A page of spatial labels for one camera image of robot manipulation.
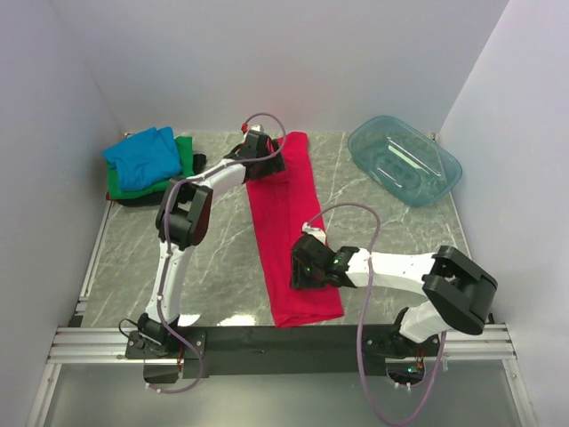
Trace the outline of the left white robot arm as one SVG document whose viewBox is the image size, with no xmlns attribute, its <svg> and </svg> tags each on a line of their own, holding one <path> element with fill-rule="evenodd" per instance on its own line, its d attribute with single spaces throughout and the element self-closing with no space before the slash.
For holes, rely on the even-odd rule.
<svg viewBox="0 0 569 427">
<path fill-rule="evenodd" d="M 209 228 L 215 198 L 246 182 L 285 170 L 277 140 L 255 125 L 218 164 L 174 178 L 156 216 L 159 264 L 150 300 L 137 321 L 138 336 L 159 358 L 181 346 L 180 296 L 190 258 Z"/>
</svg>

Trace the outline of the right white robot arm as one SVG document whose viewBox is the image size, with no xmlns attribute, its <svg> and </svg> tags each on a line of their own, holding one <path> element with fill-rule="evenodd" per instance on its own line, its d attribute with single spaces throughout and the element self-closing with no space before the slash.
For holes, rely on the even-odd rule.
<svg viewBox="0 0 569 427">
<path fill-rule="evenodd" d="M 333 251 L 320 238 L 303 233 L 291 257 L 295 290 L 375 286 L 426 297 L 420 305 L 401 309 L 385 334 L 364 338 L 368 351 L 392 359 L 434 349 L 445 331 L 482 334 L 498 287 L 489 273 L 453 246 L 413 255 L 355 246 Z"/>
</svg>

